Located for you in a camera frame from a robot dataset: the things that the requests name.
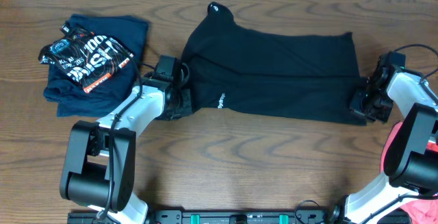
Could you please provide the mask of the black t-shirt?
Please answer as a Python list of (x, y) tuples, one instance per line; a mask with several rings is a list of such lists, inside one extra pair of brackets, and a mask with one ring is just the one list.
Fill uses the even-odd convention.
[(211, 2), (181, 59), (194, 110), (365, 125), (349, 108), (360, 76), (352, 34), (284, 36), (238, 25)]

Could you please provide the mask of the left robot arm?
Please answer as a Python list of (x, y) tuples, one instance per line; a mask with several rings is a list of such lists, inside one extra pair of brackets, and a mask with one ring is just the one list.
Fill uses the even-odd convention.
[(147, 223), (149, 206), (133, 191), (136, 140), (155, 119), (191, 113), (185, 63), (170, 58), (141, 76), (131, 94), (95, 122), (71, 129), (60, 181), (63, 199), (89, 208), (71, 212), (68, 223)]

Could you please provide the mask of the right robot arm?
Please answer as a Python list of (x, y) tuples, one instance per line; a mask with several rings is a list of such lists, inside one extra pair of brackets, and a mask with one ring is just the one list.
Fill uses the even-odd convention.
[(384, 170), (359, 192), (345, 196), (325, 223), (377, 223), (400, 206), (437, 199), (437, 96), (421, 73), (395, 67), (385, 94), (404, 121), (384, 158)]

